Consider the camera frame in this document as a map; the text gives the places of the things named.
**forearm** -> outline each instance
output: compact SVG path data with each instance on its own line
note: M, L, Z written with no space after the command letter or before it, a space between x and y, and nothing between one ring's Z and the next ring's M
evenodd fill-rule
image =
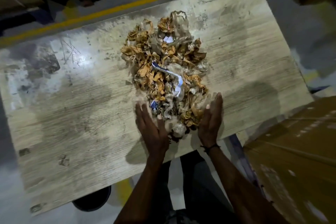
M242 223L287 223L273 206L248 182L221 149L209 152L225 192Z
M115 223L144 223L147 220L162 162L163 158L147 159L146 167Z

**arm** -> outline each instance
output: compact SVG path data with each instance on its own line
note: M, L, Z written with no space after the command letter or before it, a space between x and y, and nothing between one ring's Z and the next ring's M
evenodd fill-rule
M222 123L222 96L207 105L199 125L199 138L206 148L216 144ZM248 182L219 147L212 147L209 156L214 164L234 212L242 223L288 223L284 217Z
M136 124L148 149L149 157L139 181L114 222L119 224L146 222L157 175L169 148L168 133L161 116L158 116L157 125L159 128L157 128L150 118L145 104L142 105L141 110L139 103L137 103L135 112Z

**tabletop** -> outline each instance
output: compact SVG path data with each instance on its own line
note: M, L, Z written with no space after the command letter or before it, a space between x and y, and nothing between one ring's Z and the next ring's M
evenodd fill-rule
M0 50L0 91L33 215L143 171L139 98L121 58L128 31L185 11L202 41L210 94L221 92L218 139L312 101L266 0L176 0ZM172 142L165 161L200 147Z

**floor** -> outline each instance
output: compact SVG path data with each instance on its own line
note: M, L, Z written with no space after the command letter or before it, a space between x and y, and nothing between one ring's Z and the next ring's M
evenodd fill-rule
M10 44L12 41L23 41L26 38L36 37L38 34L52 34L71 27L78 27L95 21L101 21L131 11L154 6L170 0L153 0L148 3L136 3L137 6L128 6L126 10L115 9L128 3L141 0L101 0L94 6L83 8L77 6L76 0L70 0L67 7L50 2L53 16L60 27L48 25L48 30L37 22L8 29L0 38L0 43ZM281 31L291 49L292 55L307 83L308 87L316 88L336 84L336 10L332 3L324 2L318 5L300 6L293 0L267 0L279 24ZM91 16L100 11L109 9L114 12L102 13L102 16ZM15 159L15 152L10 141L6 117L3 108L0 108L0 219L4 223L80 223L103 224L112 223L127 200L129 193L139 179L139 175L112 186L112 193L101 209L85 213L76 209L71 203L36 217L29 213L29 203L25 198L23 185ZM220 141L221 148L226 156L246 175L241 161L235 153L229 139ZM212 176L219 183L219 178L213 169L209 158L203 152ZM169 188L171 199L176 209L183 207L181 193L182 175L179 159L172 162L170 167Z

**crumpled plastic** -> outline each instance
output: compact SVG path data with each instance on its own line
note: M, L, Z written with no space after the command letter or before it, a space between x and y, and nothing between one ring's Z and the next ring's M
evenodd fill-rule
M154 115L177 118L174 136L197 127L208 101L202 77L208 71L201 40L193 40L187 14L173 11L154 28L145 19L128 33L121 48L123 59L135 71L133 83L147 92Z

